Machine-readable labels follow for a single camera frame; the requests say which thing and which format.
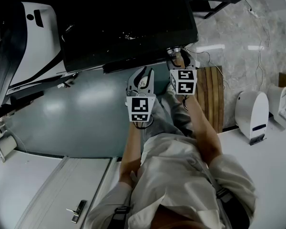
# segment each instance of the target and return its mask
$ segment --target wooden pallet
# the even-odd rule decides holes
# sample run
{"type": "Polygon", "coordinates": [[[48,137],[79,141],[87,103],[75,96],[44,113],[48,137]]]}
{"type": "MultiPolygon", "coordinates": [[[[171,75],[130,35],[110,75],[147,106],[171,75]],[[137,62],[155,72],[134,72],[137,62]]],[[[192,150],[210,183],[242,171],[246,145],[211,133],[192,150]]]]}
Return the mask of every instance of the wooden pallet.
{"type": "Polygon", "coordinates": [[[196,98],[206,118],[217,133],[223,131],[224,124],[224,82],[216,67],[197,70],[196,98]]]}

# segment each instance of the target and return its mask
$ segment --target white cylinder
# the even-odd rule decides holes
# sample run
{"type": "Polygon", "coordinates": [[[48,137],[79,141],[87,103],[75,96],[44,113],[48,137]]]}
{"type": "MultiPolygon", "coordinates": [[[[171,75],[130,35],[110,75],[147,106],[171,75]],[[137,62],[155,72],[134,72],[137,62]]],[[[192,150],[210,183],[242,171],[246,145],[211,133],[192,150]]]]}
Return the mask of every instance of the white cylinder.
{"type": "Polygon", "coordinates": [[[8,155],[15,147],[17,147],[17,143],[11,135],[0,140],[0,150],[4,157],[6,157],[6,155],[8,155]]]}

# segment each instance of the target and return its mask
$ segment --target beige shirt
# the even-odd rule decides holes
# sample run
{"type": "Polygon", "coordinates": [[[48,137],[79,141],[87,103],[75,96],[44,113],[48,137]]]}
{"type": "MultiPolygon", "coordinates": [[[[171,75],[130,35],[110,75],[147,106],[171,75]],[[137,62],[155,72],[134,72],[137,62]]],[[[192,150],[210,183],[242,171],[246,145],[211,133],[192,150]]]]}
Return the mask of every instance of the beige shirt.
{"type": "MultiPolygon", "coordinates": [[[[160,204],[211,229],[225,228],[215,189],[197,168],[196,159],[201,157],[195,145],[195,140],[180,135],[159,134],[150,138],[144,145],[134,190],[118,183],[89,213],[85,228],[106,229],[114,210],[129,204],[132,210],[125,228],[150,228],[160,204]]],[[[254,184],[234,157],[215,158],[209,171],[219,185],[232,191],[254,212],[254,184]]]]}

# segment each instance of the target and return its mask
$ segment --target door handle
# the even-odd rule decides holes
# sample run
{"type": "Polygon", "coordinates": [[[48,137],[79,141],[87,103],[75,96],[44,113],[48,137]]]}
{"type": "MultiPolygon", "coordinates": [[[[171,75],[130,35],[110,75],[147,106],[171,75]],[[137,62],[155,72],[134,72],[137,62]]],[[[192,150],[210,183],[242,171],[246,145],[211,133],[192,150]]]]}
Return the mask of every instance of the door handle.
{"type": "Polygon", "coordinates": [[[69,209],[69,208],[66,209],[67,211],[71,211],[71,212],[74,213],[73,218],[71,220],[73,223],[75,223],[75,224],[77,223],[77,221],[78,221],[78,219],[79,219],[79,217],[80,217],[80,215],[82,213],[82,210],[83,210],[86,202],[87,202],[86,200],[82,200],[80,202],[80,204],[78,205],[78,207],[76,207],[76,211],[74,211],[72,209],[69,209]]]}

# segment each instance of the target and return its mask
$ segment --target door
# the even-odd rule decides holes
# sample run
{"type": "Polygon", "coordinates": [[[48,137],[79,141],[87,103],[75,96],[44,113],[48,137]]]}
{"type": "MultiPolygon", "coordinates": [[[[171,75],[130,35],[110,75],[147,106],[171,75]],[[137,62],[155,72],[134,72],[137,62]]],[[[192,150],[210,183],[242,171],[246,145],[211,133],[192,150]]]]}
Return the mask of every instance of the door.
{"type": "Polygon", "coordinates": [[[65,157],[40,188],[15,229],[79,229],[101,184],[110,159],[65,157]],[[86,200],[75,224],[74,213],[86,200]]]}

